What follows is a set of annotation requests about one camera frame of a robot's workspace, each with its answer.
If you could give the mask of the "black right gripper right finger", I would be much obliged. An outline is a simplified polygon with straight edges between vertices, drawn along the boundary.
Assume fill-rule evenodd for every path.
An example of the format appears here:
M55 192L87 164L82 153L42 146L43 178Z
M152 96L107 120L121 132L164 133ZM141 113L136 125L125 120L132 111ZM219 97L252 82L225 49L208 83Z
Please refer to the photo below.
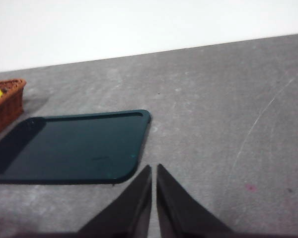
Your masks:
M156 203L163 238L213 238L234 234L198 203L162 164L157 166Z

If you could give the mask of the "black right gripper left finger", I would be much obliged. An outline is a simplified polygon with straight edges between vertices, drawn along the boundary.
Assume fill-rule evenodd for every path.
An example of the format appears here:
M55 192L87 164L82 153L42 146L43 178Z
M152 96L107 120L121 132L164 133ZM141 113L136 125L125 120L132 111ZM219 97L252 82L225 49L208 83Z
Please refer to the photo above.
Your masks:
M111 204L79 231L84 238L146 238L152 205L152 171L149 165Z

